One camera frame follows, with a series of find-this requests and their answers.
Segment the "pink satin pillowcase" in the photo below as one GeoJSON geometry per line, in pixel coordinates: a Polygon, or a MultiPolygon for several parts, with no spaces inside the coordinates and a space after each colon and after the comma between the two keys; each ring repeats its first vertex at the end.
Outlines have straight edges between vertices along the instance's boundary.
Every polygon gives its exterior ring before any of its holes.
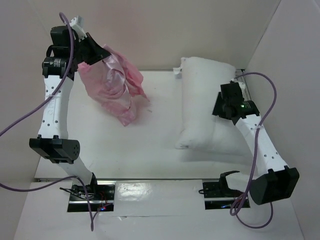
{"type": "Polygon", "coordinates": [[[87,95],[123,126],[128,126],[137,118],[134,97],[148,99],[142,87],[144,77],[124,55],[107,45],[103,48],[110,56],[93,65],[82,62],[77,72],[87,95]]]}

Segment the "white pillow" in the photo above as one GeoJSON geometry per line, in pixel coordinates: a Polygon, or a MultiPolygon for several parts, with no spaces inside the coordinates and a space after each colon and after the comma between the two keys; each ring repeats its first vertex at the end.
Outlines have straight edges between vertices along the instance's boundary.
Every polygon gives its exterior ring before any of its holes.
{"type": "Polygon", "coordinates": [[[221,85],[236,76],[228,63],[200,57],[181,58],[182,131],[176,149],[188,149],[234,156],[250,149],[232,121],[213,115],[221,85]]]}

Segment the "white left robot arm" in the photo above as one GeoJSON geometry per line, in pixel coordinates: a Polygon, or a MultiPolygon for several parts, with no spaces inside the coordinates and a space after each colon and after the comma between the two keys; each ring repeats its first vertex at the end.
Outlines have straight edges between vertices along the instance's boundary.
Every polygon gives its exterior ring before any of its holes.
{"type": "Polygon", "coordinates": [[[97,179],[80,158],[79,141],[69,139],[68,106],[78,65],[93,65],[109,57],[110,52],[98,45],[79,23],[71,23],[70,29],[73,40],[67,26],[56,26],[50,31],[52,45],[42,63],[47,103],[37,137],[30,138],[29,146],[69,176],[75,176],[73,184],[82,185],[81,194],[92,200],[99,193],[97,179]]]}

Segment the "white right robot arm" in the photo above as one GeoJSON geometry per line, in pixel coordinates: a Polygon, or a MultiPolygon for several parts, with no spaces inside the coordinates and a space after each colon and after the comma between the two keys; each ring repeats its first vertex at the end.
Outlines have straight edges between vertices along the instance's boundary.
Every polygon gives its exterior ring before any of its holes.
{"type": "Polygon", "coordinates": [[[252,170],[245,192],[253,202],[263,205],[291,197],[300,174],[289,167],[273,145],[262,124],[260,112],[252,100],[245,100],[238,82],[220,86],[212,114],[232,121],[244,137],[253,155],[252,170]]]}

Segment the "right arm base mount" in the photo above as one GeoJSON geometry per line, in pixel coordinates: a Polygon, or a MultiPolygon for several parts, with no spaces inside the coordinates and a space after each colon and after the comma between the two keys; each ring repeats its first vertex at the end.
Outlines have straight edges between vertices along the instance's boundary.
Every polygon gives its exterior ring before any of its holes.
{"type": "Polygon", "coordinates": [[[198,193],[204,197],[206,210],[230,209],[233,202],[242,194],[238,190],[222,190],[218,181],[204,181],[198,193]]]}

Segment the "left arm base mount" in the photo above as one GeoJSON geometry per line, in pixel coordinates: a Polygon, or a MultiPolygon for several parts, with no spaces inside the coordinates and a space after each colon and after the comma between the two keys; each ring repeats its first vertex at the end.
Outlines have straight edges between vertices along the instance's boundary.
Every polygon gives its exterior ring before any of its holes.
{"type": "MultiPolygon", "coordinates": [[[[84,213],[89,211],[87,198],[82,186],[60,187],[61,191],[68,194],[68,213],[84,213]]],[[[115,200],[115,181],[98,181],[95,190],[88,190],[91,211],[113,212],[115,200]]]]}

